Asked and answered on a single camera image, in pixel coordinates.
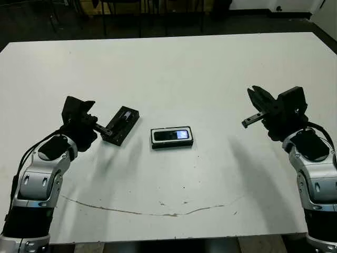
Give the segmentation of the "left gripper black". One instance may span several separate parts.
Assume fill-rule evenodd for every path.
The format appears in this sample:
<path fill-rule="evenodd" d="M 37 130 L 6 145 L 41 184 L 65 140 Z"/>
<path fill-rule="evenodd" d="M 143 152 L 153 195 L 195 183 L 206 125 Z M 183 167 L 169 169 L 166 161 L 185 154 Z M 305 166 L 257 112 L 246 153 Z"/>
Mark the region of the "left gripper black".
<path fill-rule="evenodd" d="M 113 132 L 98 124 L 98 118 L 88 113 L 62 113 L 63 125 L 60 134 L 69 137 L 77 146 L 79 152 L 85 152 L 97 139 L 97 133 L 102 134 L 106 142 L 113 141 Z"/>

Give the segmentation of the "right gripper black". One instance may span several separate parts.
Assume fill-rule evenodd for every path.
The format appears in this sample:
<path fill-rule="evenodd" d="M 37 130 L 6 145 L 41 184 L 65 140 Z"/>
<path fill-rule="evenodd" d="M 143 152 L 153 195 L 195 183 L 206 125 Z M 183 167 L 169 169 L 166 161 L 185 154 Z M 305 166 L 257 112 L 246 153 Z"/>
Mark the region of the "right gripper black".
<path fill-rule="evenodd" d="M 281 142 L 292 133 L 305 128 L 308 122 L 305 115 L 308 107 L 306 102 L 275 102 L 275 98 L 265 89 L 256 85 L 252 88 L 248 88 L 247 92 L 258 113 L 242 121 L 245 128 L 261 121 L 268 136 L 273 141 Z"/>

